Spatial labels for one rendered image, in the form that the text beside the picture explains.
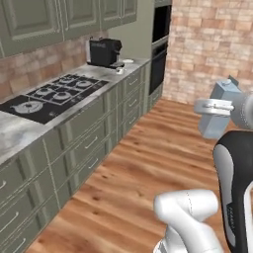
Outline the green drawer front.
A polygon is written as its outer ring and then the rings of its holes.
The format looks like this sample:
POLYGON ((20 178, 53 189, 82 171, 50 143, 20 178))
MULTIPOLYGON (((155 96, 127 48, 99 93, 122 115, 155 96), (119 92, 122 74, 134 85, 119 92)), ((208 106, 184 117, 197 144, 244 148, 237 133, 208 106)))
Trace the green drawer front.
POLYGON ((100 96, 92 96, 87 105, 45 136, 49 161, 57 159, 79 136, 89 131, 111 112, 116 112, 117 115, 116 87, 100 96))
POLYGON ((136 91, 134 91, 123 103, 123 116, 126 117, 142 100, 144 88, 140 86, 136 91), (128 104, 131 104, 134 100, 137 102, 129 107, 128 104))
POLYGON ((142 106, 136 107, 124 120, 123 122, 123 133, 127 134, 131 128, 137 123, 139 118, 142 116, 142 106), (130 125, 129 122, 136 117, 136 120, 130 125))
POLYGON ((67 181, 57 190, 59 206, 63 208, 68 200, 78 191, 96 168, 117 145, 117 132, 113 131, 102 143, 75 169, 67 181), (98 158, 91 169, 88 168, 98 158))
POLYGON ((0 233, 0 245, 14 233, 17 228, 53 194, 53 185, 50 172, 45 169, 36 179, 29 183, 24 190, 0 208, 0 228, 2 228, 14 215, 19 216, 0 233))
POLYGON ((9 162, 0 165, 0 186, 3 181, 7 182, 0 190, 0 204, 46 167, 47 159, 41 140, 33 143, 9 162))
POLYGON ((57 200, 55 196, 52 196, 0 247, 0 253, 12 253, 23 241, 23 238, 26 238, 26 243, 16 252, 25 253, 57 213, 57 200))
POLYGON ((124 83, 123 91, 124 95, 127 96, 131 92, 133 92, 143 81, 143 75, 145 74, 145 67, 142 66, 135 70, 126 80, 124 83), (139 81, 138 83, 133 84, 132 86, 129 86, 128 83, 131 82, 132 80, 138 78, 139 81))
POLYGON ((59 189, 74 172, 74 169, 80 165, 113 131, 116 130, 117 116, 116 112, 111 112, 104 119, 99 121, 89 131, 79 136, 77 140, 70 145, 62 155, 55 159, 51 165, 55 186, 59 189), (95 136, 97 141, 85 149, 95 136))

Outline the black built-in microwave oven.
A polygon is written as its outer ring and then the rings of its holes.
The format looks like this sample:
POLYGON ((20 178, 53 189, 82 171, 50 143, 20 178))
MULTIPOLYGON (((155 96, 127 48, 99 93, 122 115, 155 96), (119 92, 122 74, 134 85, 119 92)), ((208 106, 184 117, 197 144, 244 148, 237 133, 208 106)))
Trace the black built-in microwave oven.
POLYGON ((160 6, 154 10, 152 41, 157 42, 169 35, 172 6, 160 6))

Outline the green wall cupboard door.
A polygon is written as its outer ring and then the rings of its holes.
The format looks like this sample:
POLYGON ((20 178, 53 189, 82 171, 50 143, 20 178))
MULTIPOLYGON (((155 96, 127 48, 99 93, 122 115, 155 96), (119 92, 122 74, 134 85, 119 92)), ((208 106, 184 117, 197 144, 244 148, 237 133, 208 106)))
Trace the green wall cupboard door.
POLYGON ((65 30, 64 0, 59 0, 64 38, 73 40, 97 32, 100 29, 99 0, 67 0, 69 31, 65 30))
POLYGON ((101 29, 103 31, 122 23, 123 0, 100 0, 101 29))
POLYGON ((123 0, 123 24, 128 24, 136 21, 137 15, 137 0, 123 0))
POLYGON ((63 41, 58 0, 0 0, 5 57, 63 41))

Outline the black gas hob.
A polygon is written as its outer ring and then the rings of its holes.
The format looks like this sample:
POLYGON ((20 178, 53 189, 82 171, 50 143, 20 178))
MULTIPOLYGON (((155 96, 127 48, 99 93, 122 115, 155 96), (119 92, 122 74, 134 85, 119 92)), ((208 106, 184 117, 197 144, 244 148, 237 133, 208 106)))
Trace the black gas hob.
POLYGON ((0 111, 45 125, 107 84, 106 80, 67 74, 0 104, 0 111))

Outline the black coffee machine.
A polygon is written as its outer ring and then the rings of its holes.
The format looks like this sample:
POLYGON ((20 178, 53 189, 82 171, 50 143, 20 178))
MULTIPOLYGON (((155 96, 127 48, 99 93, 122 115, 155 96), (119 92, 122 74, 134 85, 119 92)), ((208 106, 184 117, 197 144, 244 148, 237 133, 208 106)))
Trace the black coffee machine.
POLYGON ((93 66, 117 69, 125 64, 119 61, 122 49, 120 40, 100 38, 89 40, 87 49, 87 63, 93 66))

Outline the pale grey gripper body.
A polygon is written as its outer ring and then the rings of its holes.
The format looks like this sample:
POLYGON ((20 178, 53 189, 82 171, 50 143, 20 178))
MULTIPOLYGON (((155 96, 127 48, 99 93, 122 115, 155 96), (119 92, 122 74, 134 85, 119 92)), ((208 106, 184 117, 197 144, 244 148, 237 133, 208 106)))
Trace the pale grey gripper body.
POLYGON ((194 104, 194 112, 199 115, 229 117, 233 110, 231 101, 220 99, 198 99, 194 104))

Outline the green tall oven cabinet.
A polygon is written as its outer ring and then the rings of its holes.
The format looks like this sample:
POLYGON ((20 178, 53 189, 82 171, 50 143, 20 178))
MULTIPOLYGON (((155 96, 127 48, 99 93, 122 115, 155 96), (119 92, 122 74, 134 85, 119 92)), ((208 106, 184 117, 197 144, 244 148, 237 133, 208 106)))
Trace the green tall oven cabinet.
POLYGON ((154 106, 162 94, 163 81, 152 94, 149 94, 149 85, 152 51, 163 43, 168 43, 169 38, 168 35, 157 42, 152 41, 154 10, 156 7, 167 5, 172 6, 172 0, 137 0, 136 21, 109 29, 109 37, 118 39, 123 43, 121 50, 121 56, 123 58, 145 58, 149 60, 145 74, 143 105, 143 111, 145 113, 154 106))

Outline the pale blue milk carton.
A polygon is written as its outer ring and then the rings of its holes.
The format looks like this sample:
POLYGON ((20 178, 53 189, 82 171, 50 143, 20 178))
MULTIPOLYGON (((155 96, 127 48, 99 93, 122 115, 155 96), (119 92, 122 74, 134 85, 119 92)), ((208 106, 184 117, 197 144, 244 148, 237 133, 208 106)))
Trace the pale blue milk carton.
MULTIPOLYGON (((211 91, 209 99, 231 101, 238 97, 242 91, 238 88, 239 82, 231 75, 227 79, 218 80, 211 91)), ((203 138, 219 139, 225 132, 229 117, 201 115, 198 129, 203 138)))

